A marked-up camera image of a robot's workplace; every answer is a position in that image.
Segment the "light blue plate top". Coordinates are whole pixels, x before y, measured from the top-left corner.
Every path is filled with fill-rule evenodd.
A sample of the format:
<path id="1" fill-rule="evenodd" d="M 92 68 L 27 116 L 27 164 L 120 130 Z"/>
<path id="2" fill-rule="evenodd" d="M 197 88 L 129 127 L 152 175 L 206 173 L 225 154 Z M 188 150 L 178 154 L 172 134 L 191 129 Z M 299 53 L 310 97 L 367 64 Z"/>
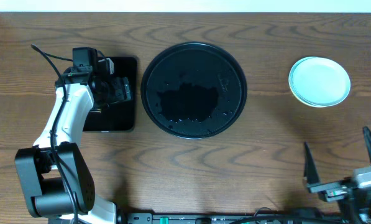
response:
<path id="1" fill-rule="evenodd" d="M 306 101 L 324 104 L 344 101 L 351 82 L 346 70 L 337 62 L 314 57 L 301 62 L 293 73 L 293 86 Z"/>

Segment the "light blue plate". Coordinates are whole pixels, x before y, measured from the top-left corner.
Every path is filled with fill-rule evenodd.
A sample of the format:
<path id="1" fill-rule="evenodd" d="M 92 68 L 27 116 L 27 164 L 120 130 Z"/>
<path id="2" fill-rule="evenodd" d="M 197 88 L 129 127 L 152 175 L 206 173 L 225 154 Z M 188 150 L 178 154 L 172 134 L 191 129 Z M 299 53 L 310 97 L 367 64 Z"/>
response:
<path id="1" fill-rule="evenodd" d="M 306 101 L 324 104 L 344 101 L 351 82 L 346 70 L 337 62 L 314 57 L 301 62 L 293 73 L 293 86 Z"/>
<path id="2" fill-rule="evenodd" d="M 292 94 L 294 95 L 294 97 L 300 101 L 302 104 L 304 105 L 307 105 L 307 106 L 310 106 L 310 107 L 313 107 L 313 105 L 307 101 L 305 101 L 304 99 L 302 99 L 296 92 L 296 89 L 295 87 L 293 86 L 293 73 L 296 69 L 296 67 L 303 61 L 305 60 L 308 60 L 310 58 L 314 58 L 314 56 L 309 56 L 309 57 L 304 57 L 304 58 L 301 58 L 299 59 L 297 62 L 295 62 L 295 64 L 290 68 L 290 72 L 289 72 L 289 76 L 288 76 L 288 84 L 289 84 L 289 87 L 290 87 L 290 90 L 292 92 Z"/>

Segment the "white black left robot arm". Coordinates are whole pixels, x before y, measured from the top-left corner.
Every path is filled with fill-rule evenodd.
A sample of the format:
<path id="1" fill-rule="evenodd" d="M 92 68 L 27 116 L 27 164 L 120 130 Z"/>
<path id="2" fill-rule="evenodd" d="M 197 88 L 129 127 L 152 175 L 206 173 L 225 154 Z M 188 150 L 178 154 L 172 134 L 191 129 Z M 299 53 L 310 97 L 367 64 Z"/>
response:
<path id="1" fill-rule="evenodd" d="M 14 162 L 28 212 L 64 223 L 119 223 L 117 205 L 97 195 L 80 152 L 83 131 L 106 131 L 107 115 L 132 100 L 131 81 L 112 69 L 70 67 L 55 82 L 56 100 L 32 147 Z"/>

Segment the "yellow plate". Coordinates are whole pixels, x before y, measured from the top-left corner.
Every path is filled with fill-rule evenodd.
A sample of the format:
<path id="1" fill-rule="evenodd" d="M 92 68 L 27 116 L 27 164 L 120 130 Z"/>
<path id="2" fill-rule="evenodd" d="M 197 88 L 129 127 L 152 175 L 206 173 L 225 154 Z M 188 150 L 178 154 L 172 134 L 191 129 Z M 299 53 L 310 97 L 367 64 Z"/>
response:
<path id="1" fill-rule="evenodd" d="M 309 101 L 306 101 L 304 98 L 302 98 L 298 92 L 296 91 L 296 89 L 292 86 L 290 86 L 290 90 L 293 94 L 293 96 L 299 101 L 301 102 L 302 104 L 306 105 L 306 106 L 310 106 L 310 107 L 313 107 L 313 108 L 325 108 L 325 107 L 330 107 L 330 106 L 334 106 L 334 105 L 337 105 L 336 102 L 330 102 L 330 103 L 324 103 L 324 104 L 316 104 L 316 103 L 312 103 L 312 102 L 309 102 Z"/>

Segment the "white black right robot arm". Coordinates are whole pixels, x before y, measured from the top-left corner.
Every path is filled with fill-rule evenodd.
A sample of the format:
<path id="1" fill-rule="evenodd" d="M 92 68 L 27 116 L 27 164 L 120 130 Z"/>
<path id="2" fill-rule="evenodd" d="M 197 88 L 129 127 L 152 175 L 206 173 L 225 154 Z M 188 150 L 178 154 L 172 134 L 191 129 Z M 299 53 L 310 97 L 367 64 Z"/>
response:
<path id="1" fill-rule="evenodd" d="M 325 202 L 337 202 L 344 218 L 351 223 L 371 223 L 371 130 L 363 127 L 370 165 L 353 171 L 352 176 L 336 182 L 320 181 L 313 155 L 305 147 L 304 180 L 310 193 L 317 193 Z"/>

